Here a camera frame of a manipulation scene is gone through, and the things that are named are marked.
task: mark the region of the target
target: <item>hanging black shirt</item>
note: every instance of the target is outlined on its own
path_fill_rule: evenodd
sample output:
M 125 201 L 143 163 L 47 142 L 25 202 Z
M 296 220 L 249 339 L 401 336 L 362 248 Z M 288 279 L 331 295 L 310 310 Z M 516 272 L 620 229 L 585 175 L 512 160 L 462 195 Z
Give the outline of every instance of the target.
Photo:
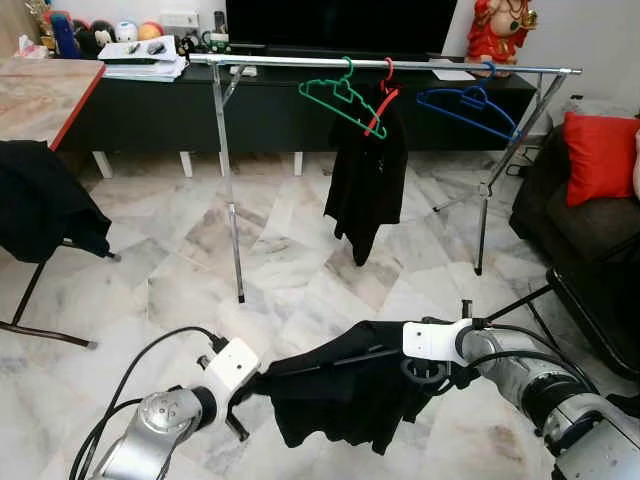
M 104 257 L 111 221 L 44 142 L 0 142 L 0 245 L 23 262 L 62 243 Z
M 386 98 L 379 86 L 358 87 L 365 101 L 377 109 Z M 345 112 L 367 125 L 364 109 L 356 100 Z M 378 227 L 400 221 L 407 142 L 402 119 L 394 102 L 382 114 L 387 136 L 364 135 L 354 123 L 338 117 L 329 137 L 338 148 L 325 215 L 338 222 L 335 236 L 343 234 L 353 245 L 353 258 L 364 265 L 371 252 Z

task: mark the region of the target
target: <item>marble floor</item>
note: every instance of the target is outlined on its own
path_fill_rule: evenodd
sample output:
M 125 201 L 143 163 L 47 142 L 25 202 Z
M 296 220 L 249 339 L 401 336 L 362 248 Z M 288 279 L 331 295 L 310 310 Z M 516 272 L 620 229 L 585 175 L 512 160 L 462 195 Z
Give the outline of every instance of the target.
M 477 316 L 544 284 L 545 265 L 510 230 L 519 182 L 501 179 L 491 202 L 485 273 L 471 252 L 474 200 L 439 215 L 431 206 L 475 184 L 487 153 L 412 154 L 402 219 L 379 232 L 368 262 L 351 261 L 346 240 L 322 216 L 333 156 L 307 155 L 304 176 L 288 156 L 234 159 L 247 303 L 236 301 L 222 179 L 217 159 L 193 156 L 193 179 L 177 155 L 111 157 L 116 176 L 101 180 L 88 165 L 82 180 L 113 220 L 111 263 L 59 249 L 48 263 L 24 324 L 99 342 L 86 351 L 59 342 L 0 334 L 0 477 L 67 478 L 75 452 L 103 412 L 132 357 L 168 330 L 202 325 L 240 336 L 264 364 L 311 349 L 362 319 L 457 319 L 461 299 Z M 8 319 L 33 265 L 0 253 L 0 316 Z M 562 348 L 605 393 L 635 386 L 611 374 L 553 294 L 536 305 Z M 526 309 L 505 322 L 535 328 Z M 174 338 L 148 355 L 123 399 L 175 384 L 197 385 L 196 335 Z M 271 405 L 254 397 L 236 410 L 251 432 L 240 444 L 227 430 L 205 430 L 181 445 L 169 479 L 542 479 L 552 459 L 526 419 L 482 379 L 430 403 L 415 425 L 401 424 L 384 457 L 368 446 L 330 443 L 314 434 L 299 448 L 280 438 Z M 98 457 L 123 431 L 130 412 L 110 423 Z

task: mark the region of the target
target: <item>green hanger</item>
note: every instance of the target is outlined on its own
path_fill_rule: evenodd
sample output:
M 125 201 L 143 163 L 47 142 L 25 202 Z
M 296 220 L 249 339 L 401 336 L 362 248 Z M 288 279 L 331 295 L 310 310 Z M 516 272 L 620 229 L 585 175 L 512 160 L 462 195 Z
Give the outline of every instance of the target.
M 351 78 L 351 75 L 353 75 L 353 63 L 351 62 L 351 59 L 349 57 L 342 57 L 342 58 L 343 60 L 346 60 L 347 62 L 349 62 L 349 71 L 345 73 L 342 76 L 342 78 L 340 78 L 340 80 L 337 80 L 337 81 L 336 80 L 309 80 L 308 82 L 303 82 L 300 85 L 298 85 L 298 93 L 300 93 L 300 95 L 302 95 L 303 97 L 307 97 L 313 100 L 314 102 L 319 103 L 323 107 L 328 108 L 332 112 L 335 112 L 338 115 L 346 118 L 347 120 L 355 123 L 356 125 L 363 128 L 364 130 L 371 132 L 380 140 L 384 140 L 387 137 L 387 129 L 382 126 L 380 117 L 376 114 L 376 111 L 364 101 L 364 98 L 362 98 L 362 95 L 360 95 L 353 88 L 351 88 L 351 84 L 349 83 L 349 78 Z M 346 113 L 338 109 L 337 107 L 334 107 L 333 105 L 330 105 L 320 100 L 319 98 L 316 98 L 313 95 L 311 95 L 311 93 L 309 93 L 309 89 L 312 85 L 319 85 L 322 87 L 333 86 L 333 96 L 348 104 L 352 104 L 354 98 L 357 98 L 360 101 L 360 104 L 371 114 L 371 117 L 377 120 L 375 130 L 369 128 L 368 125 L 365 125 L 357 118 L 350 117 L 349 115 L 347 115 Z M 348 93 L 348 96 L 342 95 L 340 93 L 340 89 L 342 89 L 343 91 L 346 90 Z

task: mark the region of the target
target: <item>black cabinet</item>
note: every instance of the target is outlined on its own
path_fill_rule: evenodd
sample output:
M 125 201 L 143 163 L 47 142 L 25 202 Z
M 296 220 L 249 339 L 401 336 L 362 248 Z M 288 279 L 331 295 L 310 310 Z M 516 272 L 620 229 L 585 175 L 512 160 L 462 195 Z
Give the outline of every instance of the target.
M 329 130 L 335 114 L 298 94 L 300 82 L 338 78 L 339 69 L 259 67 L 243 78 L 225 107 L 229 148 L 235 152 L 331 150 Z M 382 71 L 356 71 L 352 84 L 374 83 Z M 415 101 L 428 88 L 468 86 L 439 81 L 432 72 L 396 72 L 403 85 L 395 100 L 410 150 L 501 150 L 506 142 L 473 126 L 427 110 Z M 223 83 L 230 75 L 223 69 Z M 516 122 L 535 88 L 517 75 L 492 79 L 491 100 Z M 218 152 L 211 72 L 190 65 L 174 83 L 103 78 L 64 137 L 60 150 Z

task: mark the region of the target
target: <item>black jacket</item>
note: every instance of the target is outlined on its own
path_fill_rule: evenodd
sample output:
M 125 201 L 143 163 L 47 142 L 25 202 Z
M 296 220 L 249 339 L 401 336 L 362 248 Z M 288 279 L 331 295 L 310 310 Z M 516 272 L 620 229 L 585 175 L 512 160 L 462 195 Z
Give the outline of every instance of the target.
M 402 327 L 402 322 L 360 322 L 311 352 L 273 362 L 241 394 L 271 397 L 280 433 L 289 447 L 322 431 L 331 441 L 371 442 L 373 451 L 382 455 L 400 420 L 415 422 L 431 398 L 401 371 L 406 358 Z M 392 353 L 334 364 L 382 351 Z M 434 385 L 433 391 L 441 384 Z
M 378 86 L 358 87 L 358 92 L 374 109 L 386 97 Z M 354 118 L 362 115 L 357 103 L 348 112 Z M 369 257 L 378 227 L 400 221 L 408 154 L 404 125 L 394 103 L 382 115 L 387 129 L 384 140 L 365 137 L 361 127 L 342 117 L 336 120 L 329 138 L 331 146 L 338 147 L 338 155 L 324 213 L 337 220 L 337 238 L 347 235 L 359 266 Z
M 104 257 L 111 221 L 44 142 L 0 142 L 0 245 L 47 260 L 65 238 Z

